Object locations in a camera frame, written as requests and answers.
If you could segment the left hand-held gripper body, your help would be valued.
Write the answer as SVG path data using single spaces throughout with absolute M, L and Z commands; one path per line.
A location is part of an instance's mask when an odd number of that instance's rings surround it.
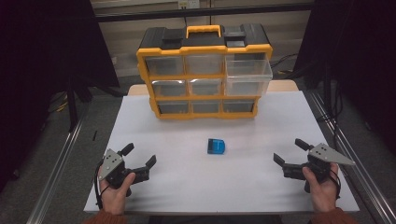
M 125 167 L 123 157 L 130 152 L 131 149 L 127 148 L 118 152 L 109 149 L 104 156 L 104 163 L 99 174 L 99 179 L 105 179 L 113 189 L 118 189 L 130 173 L 135 173 L 133 184 L 149 180 L 150 161 L 147 161 L 144 166 L 139 168 L 130 169 Z

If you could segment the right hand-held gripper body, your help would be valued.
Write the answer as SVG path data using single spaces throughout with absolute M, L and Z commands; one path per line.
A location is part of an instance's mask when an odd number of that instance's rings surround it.
M 283 175 L 287 178 L 305 180 L 302 169 L 308 167 L 316 176 L 318 182 L 325 181 L 330 176 L 331 163 L 355 165 L 356 162 L 335 149 L 318 144 L 307 150 L 307 162 L 302 164 L 285 163 L 282 167 Z

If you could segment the small blue plastic case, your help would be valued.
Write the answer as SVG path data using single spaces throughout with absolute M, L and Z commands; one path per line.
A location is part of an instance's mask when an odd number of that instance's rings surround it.
M 225 151 L 225 142 L 221 139 L 208 139 L 207 153 L 222 155 Z

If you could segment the clear plastic drawer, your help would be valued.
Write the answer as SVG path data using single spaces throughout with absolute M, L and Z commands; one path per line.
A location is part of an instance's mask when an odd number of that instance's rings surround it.
M 226 62 L 227 96 L 261 96 L 266 92 L 273 72 L 267 60 Z

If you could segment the person's left hand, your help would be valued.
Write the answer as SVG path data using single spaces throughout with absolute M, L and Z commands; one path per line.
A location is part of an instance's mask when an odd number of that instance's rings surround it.
M 103 209 L 115 216 L 124 214 L 126 194 L 135 179 L 135 173 L 128 174 L 118 189 L 113 189 L 104 179 L 100 182 Z

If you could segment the person's right hand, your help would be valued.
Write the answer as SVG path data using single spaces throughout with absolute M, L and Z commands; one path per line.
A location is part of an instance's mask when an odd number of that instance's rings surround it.
M 308 168 L 302 169 L 305 179 L 310 186 L 313 209 L 316 213 L 327 213 L 336 208 L 338 166 L 331 163 L 331 179 L 319 184 L 314 173 Z

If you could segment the black metal stand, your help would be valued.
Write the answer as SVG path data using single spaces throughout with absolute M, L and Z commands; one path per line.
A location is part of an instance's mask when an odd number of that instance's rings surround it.
M 76 97 L 78 97 L 82 103 L 89 103 L 92 100 L 92 94 L 83 77 L 70 75 L 67 81 L 66 96 L 70 118 L 69 132 L 72 132 L 78 124 Z

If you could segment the black curtain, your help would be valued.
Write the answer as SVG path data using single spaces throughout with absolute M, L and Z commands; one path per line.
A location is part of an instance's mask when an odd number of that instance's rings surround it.
M 51 96 L 119 85 L 91 0 L 0 0 L 0 191 L 49 115 Z
M 317 86 L 329 66 L 396 156 L 396 0 L 313 0 L 294 69 Z

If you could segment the yellow black drawer organizer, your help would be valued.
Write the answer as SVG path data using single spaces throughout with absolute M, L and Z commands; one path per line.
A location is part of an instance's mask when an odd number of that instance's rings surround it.
M 269 60 L 273 48 L 258 23 L 149 28 L 136 52 L 159 119 L 244 119 L 258 113 L 261 96 L 227 96 L 226 62 Z

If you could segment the black horizontal bar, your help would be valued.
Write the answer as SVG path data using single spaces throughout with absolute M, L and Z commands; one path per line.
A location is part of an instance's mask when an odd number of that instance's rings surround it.
M 249 13 L 306 11 L 313 9 L 314 7 L 315 7 L 315 3 L 262 5 L 262 6 L 251 6 L 251 7 L 210 7 L 210 8 L 196 8 L 196 9 L 161 10 L 161 11 L 152 11 L 152 12 L 98 14 L 94 17 L 94 19 L 97 22 L 142 21 L 142 20 L 188 18 L 188 17 L 201 17 L 201 16 L 249 14 Z

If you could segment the metal floor rail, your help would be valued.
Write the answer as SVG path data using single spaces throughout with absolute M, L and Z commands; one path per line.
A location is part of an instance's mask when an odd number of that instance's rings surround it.
M 396 224 L 396 156 L 347 100 L 335 119 L 321 121 L 328 144 L 357 163 L 342 168 L 359 211 L 360 224 Z
M 67 138 L 62 147 L 61 153 L 55 162 L 53 169 L 49 175 L 49 179 L 43 188 L 37 202 L 35 203 L 34 209 L 31 212 L 26 224 L 42 224 L 43 220 L 48 212 L 52 198 L 59 186 L 59 182 L 64 173 L 64 168 L 69 160 L 70 154 L 73 151 L 74 145 L 78 139 L 82 124 L 86 118 L 86 114 L 89 111 L 89 104 L 83 104 L 77 123 L 74 128 L 69 132 Z

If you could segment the white wall socket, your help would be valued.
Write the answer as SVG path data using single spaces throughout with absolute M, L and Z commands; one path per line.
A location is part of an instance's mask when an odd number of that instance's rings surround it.
M 199 0 L 178 0 L 179 9 L 195 9 L 200 7 Z

